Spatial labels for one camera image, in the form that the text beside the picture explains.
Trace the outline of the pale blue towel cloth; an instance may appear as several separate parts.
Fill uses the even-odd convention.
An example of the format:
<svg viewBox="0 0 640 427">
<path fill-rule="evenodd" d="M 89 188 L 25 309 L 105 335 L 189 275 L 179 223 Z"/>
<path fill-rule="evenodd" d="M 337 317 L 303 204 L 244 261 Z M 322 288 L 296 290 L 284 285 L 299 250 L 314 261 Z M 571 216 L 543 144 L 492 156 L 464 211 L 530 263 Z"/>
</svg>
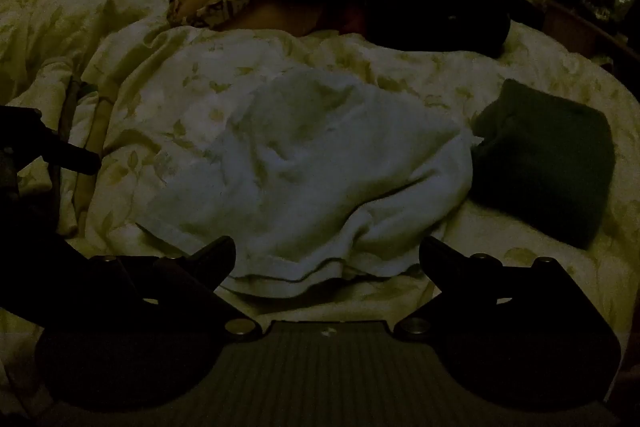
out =
<svg viewBox="0 0 640 427">
<path fill-rule="evenodd" d="M 413 96 L 297 69 L 254 91 L 137 217 L 192 255 L 236 246 L 224 287 L 291 298 L 352 271 L 396 277 L 472 183 L 471 131 Z"/>
</svg>

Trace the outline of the floral white bed quilt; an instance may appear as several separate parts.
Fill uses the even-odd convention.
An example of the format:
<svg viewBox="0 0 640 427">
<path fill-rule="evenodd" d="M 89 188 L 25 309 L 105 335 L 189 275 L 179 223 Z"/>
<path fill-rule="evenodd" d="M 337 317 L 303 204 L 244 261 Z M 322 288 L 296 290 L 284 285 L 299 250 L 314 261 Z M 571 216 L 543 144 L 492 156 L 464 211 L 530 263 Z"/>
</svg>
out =
<svg viewBox="0 0 640 427">
<path fill-rule="evenodd" d="M 616 166 L 604 220 L 585 251 L 514 219 L 463 201 L 437 236 L 514 267 L 558 259 L 620 341 L 631 330 L 639 288 L 639 105 L 612 75 L 551 37 L 513 23 L 503 54 L 402 52 L 334 31 L 296 38 L 280 30 L 216 32 L 170 27 L 168 0 L 1 0 L 1 98 L 34 106 L 55 126 L 74 81 L 70 137 L 96 141 L 104 161 L 94 187 L 62 182 L 61 230 L 87 255 L 177 256 L 137 217 L 181 169 L 201 158 L 235 109 L 293 70 L 338 72 L 420 103 L 467 127 L 504 80 L 600 110 L 610 123 Z M 418 262 L 396 277 L 352 271 L 325 305 L 295 305 L 285 321 L 384 319 L 426 303 L 435 286 Z"/>
</svg>

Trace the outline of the dark folded cloth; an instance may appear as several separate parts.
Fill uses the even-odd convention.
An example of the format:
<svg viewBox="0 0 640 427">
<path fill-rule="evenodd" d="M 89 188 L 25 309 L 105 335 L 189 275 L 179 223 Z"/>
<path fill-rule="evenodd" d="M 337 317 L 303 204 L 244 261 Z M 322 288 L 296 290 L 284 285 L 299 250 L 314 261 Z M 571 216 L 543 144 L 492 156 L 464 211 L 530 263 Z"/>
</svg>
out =
<svg viewBox="0 0 640 427">
<path fill-rule="evenodd" d="M 469 200 L 566 245 L 588 249 L 615 167 L 600 110 L 506 80 L 474 121 Z"/>
</svg>

